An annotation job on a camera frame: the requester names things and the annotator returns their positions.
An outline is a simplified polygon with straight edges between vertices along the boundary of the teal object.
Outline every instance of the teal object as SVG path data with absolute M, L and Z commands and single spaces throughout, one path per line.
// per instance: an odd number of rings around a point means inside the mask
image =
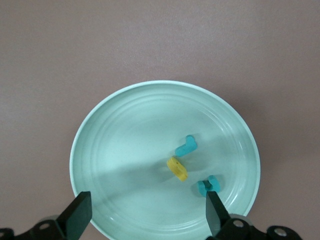
M 198 148 L 181 159 L 181 182 L 166 161 L 190 134 Z M 196 183 L 210 175 L 226 209 L 247 215 L 260 182 L 254 137 L 228 103 L 185 82 L 147 81 L 111 94 L 71 148 L 73 192 L 91 191 L 91 223 L 111 240 L 206 239 L 206 199 Z
M 175 155 L 177 157 L 182 157 L 184 155 L 187 155 L 191 152 L 193 152 L 194 150 L 197 149 L 197 143 L 195 138 L 192 135 L 188 135 L 185 137 L 185 144 L 183 144 L 182 146 L 179 146 L 175 149 Z
M 208 180 L 198 181 L 197 187 L 199 193 L 204 197 L 207 196 L 207 192 L 215 191 L 219 193 L 221 191 L 220 183 L 218 179 L 213 175 L 210 175 L 208 177 Z

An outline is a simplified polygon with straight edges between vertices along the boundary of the yellow object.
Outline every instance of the yellow object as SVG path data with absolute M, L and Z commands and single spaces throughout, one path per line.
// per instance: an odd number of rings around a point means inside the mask
M 176 158 L 171 157 L 166 164 L 171 172 L 173 172 L 173 174 L 176 175 L 181 182 L 188 178 L 188 172 L 186 168 Z

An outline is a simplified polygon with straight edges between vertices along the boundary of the light green plate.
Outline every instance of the light green plate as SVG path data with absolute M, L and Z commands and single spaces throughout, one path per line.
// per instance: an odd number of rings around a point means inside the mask
M 167 167 L 193 135 L 198 148 L 180 158 L 181 182 Z M 229 213 L 246 215 L 256 198 L 260 160 L 239 114 L 201 87 L 147 81 L 100 102 L 81 124 L 70 155 L 75 195 L 91 191 L 92 224 L 111 240 L 205 239 L 206 199 L 197 181 L 215 175 Z

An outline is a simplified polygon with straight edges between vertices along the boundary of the screw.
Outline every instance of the screw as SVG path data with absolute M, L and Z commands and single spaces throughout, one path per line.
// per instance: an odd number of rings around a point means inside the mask
M 39 229 L 44 230 L 44 229 L 47 229 L 49 226 L 50 226 L 49 223 L 44 223 L 44 224 L 40 225 Z
M 282 228 L 276 228 L 275 230 L 274 230 L 274 232 L 276 233 L 276 234 L 278 234 L 279 236 L 281 236 L 281 237 L 286 237 L 287 236 L 287 233 L 286 233 L 286 231 L 285 230 L 283 230 Z
M 243 228 L 244 227 L 244 223 L 240 220 L 234 220 L 233 224 L 238 227 L 238 228 Z

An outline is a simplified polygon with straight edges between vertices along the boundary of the mauve background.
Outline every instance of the mauve background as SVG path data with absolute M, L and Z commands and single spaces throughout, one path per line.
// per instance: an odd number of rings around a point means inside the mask
M 319 238 L 318 0 L 0 1 L 0 227 L 61 213 L 82 120 L 148 80 L 229 102 L 261 157 L 253 224 Z M 106 238 L 90 224 L 81 239 Z

